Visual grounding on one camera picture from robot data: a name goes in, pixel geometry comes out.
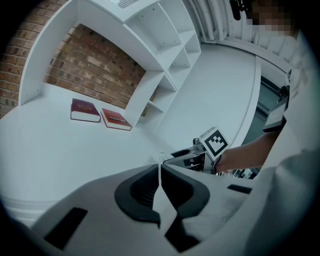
forearm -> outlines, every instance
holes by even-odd
[[[216,172],[261,167],[279,134],[267,132],[248,144],[227,149],[215,166]]]

maroon book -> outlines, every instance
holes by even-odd
[[[94,123],[99,123],[101,120],[101,116],[93,103],[76,98],[72,99],[70,118]]]
[[[103,108],[101,115],[106,127],[126,131],[130,131],[132,128],[130,123],[118,112]]]

white marker cube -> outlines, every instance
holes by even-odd
[[[199,137],[199,140],[213,161],[229,148],[229,143],[217,127],[207,130]]]

brick wall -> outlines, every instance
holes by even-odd
[[[66,0],[45,0],[17,29],[0,60],[0,118],[18,105],[21,75],[38,34]],[[126,108],[145,70],[109,40],[75,25],[51,59],[45,82]]]

book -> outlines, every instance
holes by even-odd
[[[94,123],[99,123],[101,120],[101,116],[93,103],[77,98],[72,99],[70,118]]]
[[[132,128],[130,123],[118,112],[103,108],[101,115],[106,127],[126,131],[130,131]]]

